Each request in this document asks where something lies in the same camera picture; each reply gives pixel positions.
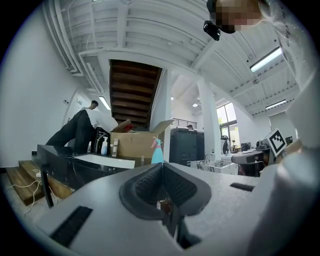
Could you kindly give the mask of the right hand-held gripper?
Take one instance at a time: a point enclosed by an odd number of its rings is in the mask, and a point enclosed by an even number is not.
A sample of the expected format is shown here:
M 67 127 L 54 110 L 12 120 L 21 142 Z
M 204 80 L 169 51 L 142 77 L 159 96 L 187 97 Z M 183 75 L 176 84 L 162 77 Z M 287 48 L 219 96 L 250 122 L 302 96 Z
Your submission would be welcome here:
M 240 165 L 258 164 L 272 165 L 287 147 L 287 143 L 278 128 L 272 130 L 262 140 L 256 142 L 256 150 L 235 154 L 231 162 Z

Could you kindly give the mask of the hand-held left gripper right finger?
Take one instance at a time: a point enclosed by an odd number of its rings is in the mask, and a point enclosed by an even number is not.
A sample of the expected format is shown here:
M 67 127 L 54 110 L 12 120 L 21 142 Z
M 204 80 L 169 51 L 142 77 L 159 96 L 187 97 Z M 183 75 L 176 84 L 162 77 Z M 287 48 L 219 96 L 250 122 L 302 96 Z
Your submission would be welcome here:
M 249 202 L 257 178 L 197 170 L 165 163 L 162 184 L 173 204 L 176 238 L 166 234 L 163 246 L 182 248 L 217 241 L 225 226 Z

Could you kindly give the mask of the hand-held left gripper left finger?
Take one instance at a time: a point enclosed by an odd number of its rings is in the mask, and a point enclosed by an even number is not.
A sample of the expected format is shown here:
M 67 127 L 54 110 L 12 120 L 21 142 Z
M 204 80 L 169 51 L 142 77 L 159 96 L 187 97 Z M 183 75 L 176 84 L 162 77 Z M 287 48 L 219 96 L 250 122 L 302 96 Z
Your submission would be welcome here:
M 180 246 L 159 220 L 131 214 L 120 200 L 120 187 L 153 165 L 93 180 L 45 213 L 36 226 L 50 236 L 77 208 L 91 209 L 69 249 L 81 256 L 176 256 Z

